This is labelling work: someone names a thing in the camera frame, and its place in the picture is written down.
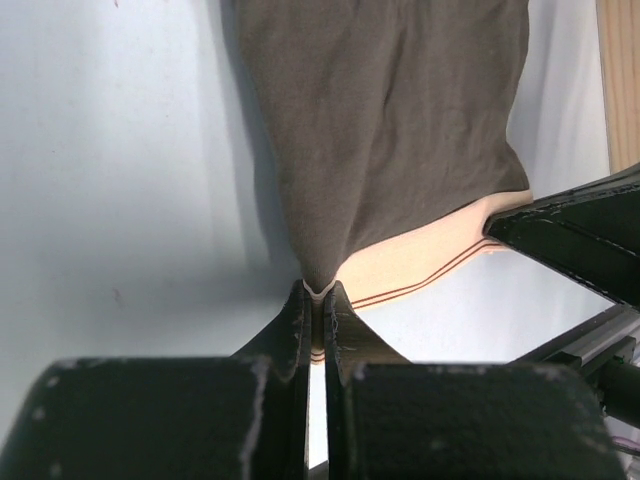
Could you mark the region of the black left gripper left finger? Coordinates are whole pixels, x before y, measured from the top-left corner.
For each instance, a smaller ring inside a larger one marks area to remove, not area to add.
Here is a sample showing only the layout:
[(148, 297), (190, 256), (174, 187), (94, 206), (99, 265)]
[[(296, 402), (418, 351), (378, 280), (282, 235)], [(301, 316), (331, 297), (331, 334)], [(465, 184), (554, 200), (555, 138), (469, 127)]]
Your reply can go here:
[(228, 357), (64, 359), (9, 433), (13, 479), (304, 479), (311, 301)]

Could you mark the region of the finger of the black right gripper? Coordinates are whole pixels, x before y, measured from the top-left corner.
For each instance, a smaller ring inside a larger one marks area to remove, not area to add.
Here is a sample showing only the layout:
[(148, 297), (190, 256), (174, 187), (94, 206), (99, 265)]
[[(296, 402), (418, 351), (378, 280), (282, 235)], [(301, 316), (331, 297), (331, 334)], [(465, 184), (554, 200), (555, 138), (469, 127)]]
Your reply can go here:
[(639, 169), (490, 216), (484, 234), (602, 297), (639, 308)]

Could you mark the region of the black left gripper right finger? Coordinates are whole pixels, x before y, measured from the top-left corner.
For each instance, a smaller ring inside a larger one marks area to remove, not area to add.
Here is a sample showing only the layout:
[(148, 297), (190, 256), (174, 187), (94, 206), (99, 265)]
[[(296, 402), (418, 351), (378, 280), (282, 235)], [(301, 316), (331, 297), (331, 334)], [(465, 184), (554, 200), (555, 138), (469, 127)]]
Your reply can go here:
[(417, 364), (324, 300), (332, 479), (621, 479), (584, 380), (553, 363)]

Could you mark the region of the brown underwear beige waistband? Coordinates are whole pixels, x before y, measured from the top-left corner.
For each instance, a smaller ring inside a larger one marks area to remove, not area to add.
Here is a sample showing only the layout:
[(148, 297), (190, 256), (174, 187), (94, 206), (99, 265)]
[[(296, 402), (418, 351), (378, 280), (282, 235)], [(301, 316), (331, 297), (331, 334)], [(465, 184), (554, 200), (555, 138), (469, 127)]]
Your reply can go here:
[(316, 305), (416, 292), (495, 248), (493, 214), (532, 199), (507, 124), (528, 52), (524, 1), (235, 1), (239, 53)]

